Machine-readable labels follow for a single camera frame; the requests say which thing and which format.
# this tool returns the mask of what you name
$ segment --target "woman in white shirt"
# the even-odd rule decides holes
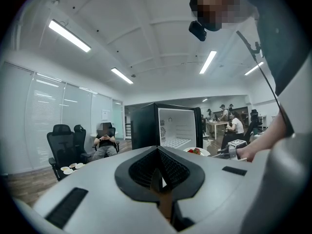
[[[242,117],[238,112],[235,111],[232,112],[231,115],[233,116],[232,127],[231,126],[226,127],[227,133],[223,137],[221,149],[224,149],[225,146],[228,144],[228,142],[237,139],[241,140],[244,139],[244,124]]]

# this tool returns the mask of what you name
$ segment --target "person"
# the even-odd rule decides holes
[[[215,114],[213,112],[211,112],[211,109],[209,108],[207,110],[208,112],[208,116],[207,116],[207,120],[212,120],[215,121]],[[208,130],[209,133],[211,134],[211,137],[214,138],[215,137],[215,128],[212,125],[207,125],[208,126]]]
[[[206,134],[206,119],[204,118],[204,115],[201,115],[201,126],[203,130],[203,134]]]
[[[236,139],[244,139],[244,121],[240,114],[236,111],[233,111],[231,116],[232,119],[232,127],[230,125],[227,125],[226,127],[226,133],[223,137],[221,149],[224,149],[225,146]]]
[[[296,1],[288,2],[296,7]],[[303,20],[302,15],[306,15],[296,17],[283,0],[190,0],[190,7],[197,20],[210,31],[218,31],[222,23],[243,22],[254,17],[261,50],[275,81],[277,96],[296,75],[311,50],[309,38],[297,20]],[[285,119],[279,111],[261,137],[237,150],[242,158],[252,161],[257,152],[272,148],[280,139],[293,133],[282,106],[281,110]]]
[[[93,155],[93,160],[117,154],[114,147],[115,137],[113,134],[109,131],[109,129],[104,129],[101,133],[103,133],[103,136],[98,134],[93,142],[95,146],[99,144],[97,151]]]
[[[222,109],[223,112],[222,112],[222,116],[221,116],[219,121],[228,121],[229,120],[229,111],[227,109],[225,109],[224,104],[222,104],[220,108]]]

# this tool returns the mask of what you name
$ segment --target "plate of food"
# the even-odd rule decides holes
[[[63,173],[64,173],[65,175],[69,175],[69,174],[72,174],[73,172],[74,172],[73,169],[67,169],[67,170],[65,170]]]
[[[83,163],[79,163],[79,164],[77,164],[77,165],[75,166],[75,168],[76,168],[76,169],[79,169],[79,168],[81,168],[81,167],[83,167],[83,166],[84,166]]]
[[[210,153],[207,150],[199,148],[199,147],[188,147],[188,148],[185,148],[184,151],[188,153],[192,153],[192,154],[201,155],[201,156],[210,155]]]
[[[61,171],[63,171],[63,172],[64,172],[64,171],[68,170],[68,169],[69,169],[69,167],[68,167],[68,166],[63,166],[63,167],[61,167],[60,169],[61,169]]]
[[[73,163],[69,166],[69,168],[74,168],[75,166],[77,166],[77,163]]]

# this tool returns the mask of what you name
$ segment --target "black slot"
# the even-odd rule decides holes
[[[62,229],[82,202],[88,191],[74,188],[46,217],[51,224]]]
[[[229,172],[229,173],[241,175],[241,176],[245,176],[245,174],[247,173],[246,170],[242,170],[242,169],[238,169],[238,168],[234,168],[234,167],[230,167],[230,166],[225,166],[225,167],[223,167],[222,170]]]

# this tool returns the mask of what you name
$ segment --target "gray pants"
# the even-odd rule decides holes
[[[97,149],[96,153],[93,155],[93,160],[105,158],[107,156],[114,156],[117,154],[115,147],[113,146],[101,146]]]

